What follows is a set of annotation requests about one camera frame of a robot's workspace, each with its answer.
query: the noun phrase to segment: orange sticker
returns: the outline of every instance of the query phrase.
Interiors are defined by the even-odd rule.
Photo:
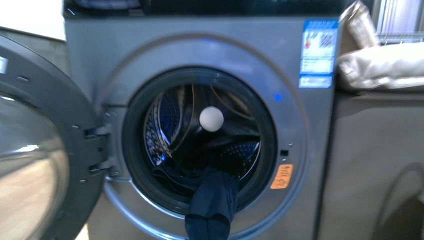
[[[271,189],[286,189],[289,186],[292,173],[293,164],[279,166],[277,176],[271,185]]]

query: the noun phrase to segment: beige fabric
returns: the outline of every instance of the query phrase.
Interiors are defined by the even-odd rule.
[[[355,1],[340,16],[342,26],[340,54],[379,46],[370,11],[362,1]]]
[[[424,42],[372,47],[337,59],[342,81],[359,90],[424,86]]]

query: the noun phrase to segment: dark blue cloth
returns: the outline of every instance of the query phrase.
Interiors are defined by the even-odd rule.
[[[190,240],[228,239],[240,189],[235,176],[211,167],[187,171],[172,159],[155,167],[152,174],[175,192],[192,196],[185,216],[185,229]]]
[[[237,178],[222,171],[205,177],[185,216],[185,229],[190,240],[228,239],[239,188]]]

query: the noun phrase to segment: open door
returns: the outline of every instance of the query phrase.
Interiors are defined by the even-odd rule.
[[[0,36],[0,238],[78,235],[105,178],[101,126],[62,71]]]

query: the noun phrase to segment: front-load washing machine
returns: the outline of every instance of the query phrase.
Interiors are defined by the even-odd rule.
[[[187,239],[194,193],[157,169],[213,168],[240,184],[229,239],[314,239],[339,1],[161,3],[65,3],[71,79],[0,36],[6,232],[74,239],[103,190],[90,239]]]

